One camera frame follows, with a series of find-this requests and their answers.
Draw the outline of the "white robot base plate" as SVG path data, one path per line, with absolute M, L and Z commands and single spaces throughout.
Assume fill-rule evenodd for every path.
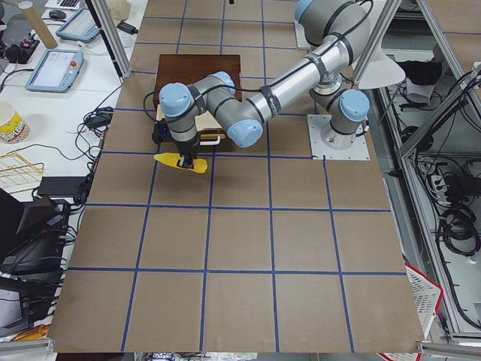
M 336 133 L 331 115 L 308 114 L 310 149 L 314 160 L 368 161 L 370 154 L 362 125 L 351 135 Z

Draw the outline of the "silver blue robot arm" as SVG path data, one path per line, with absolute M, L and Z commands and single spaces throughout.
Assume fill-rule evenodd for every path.
M 238 147 L 253 146 L 263 125 L 303 93 L 322 86 L 333 93 L 339 73 L 360 57 L 371 33 L 372 8 L 356 1 L 299 1 L 295 19 L 313 49 L 291 69 L 242 102 L 224 71 L 189 85 L 168 83 L 159 91 L 159 107 L 176 145 L 174 153 L 160 153 L 155 161 L 173 168 L 204 173 L 207 162 L 197 157 L 200 135 L 195 118 L 209 112 Z

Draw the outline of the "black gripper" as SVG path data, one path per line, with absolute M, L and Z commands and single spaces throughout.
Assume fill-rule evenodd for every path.
M 199 150 L 199 138 L 192 138 L 188 141 L 177 141 L 175 140 L 177 151 L 181 155 L 178 165 L 180 167 L 185 166 L 187 168 L 193 167 L 193 160 L 197 158 Z

